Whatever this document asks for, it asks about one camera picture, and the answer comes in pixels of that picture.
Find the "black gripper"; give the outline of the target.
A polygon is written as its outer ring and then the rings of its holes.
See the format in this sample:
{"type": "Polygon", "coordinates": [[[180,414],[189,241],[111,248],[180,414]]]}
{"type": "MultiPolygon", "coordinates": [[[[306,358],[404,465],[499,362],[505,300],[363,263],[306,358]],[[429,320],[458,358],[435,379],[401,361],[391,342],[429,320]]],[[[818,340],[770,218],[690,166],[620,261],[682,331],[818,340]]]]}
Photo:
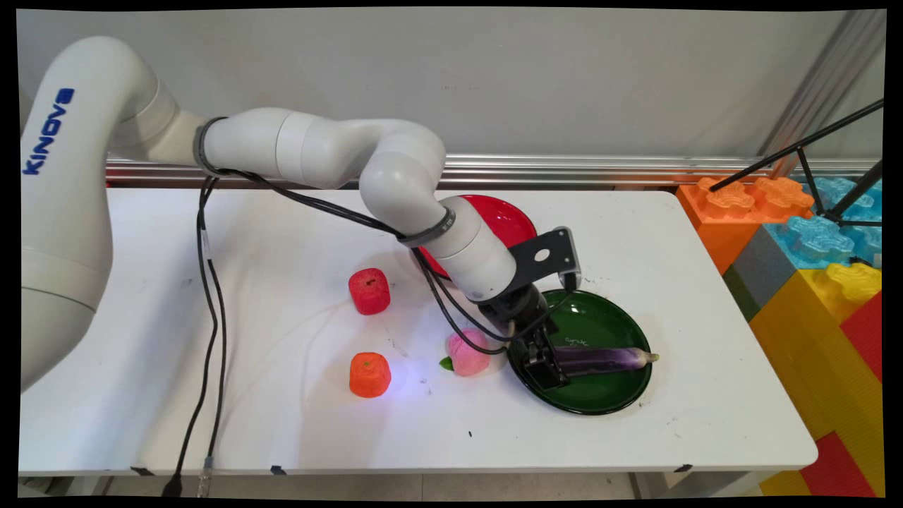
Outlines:
{"type": "Polygon", "coordinates": [[[528,285],[478,305],[488,326],[478,322],[486,337],[503,347],[526,348],[521,367],[539,390],[559,389],[570,379],[555,355],[566,346],[565,334],[551,321],[551,307],[536,286],[528,285]]]}

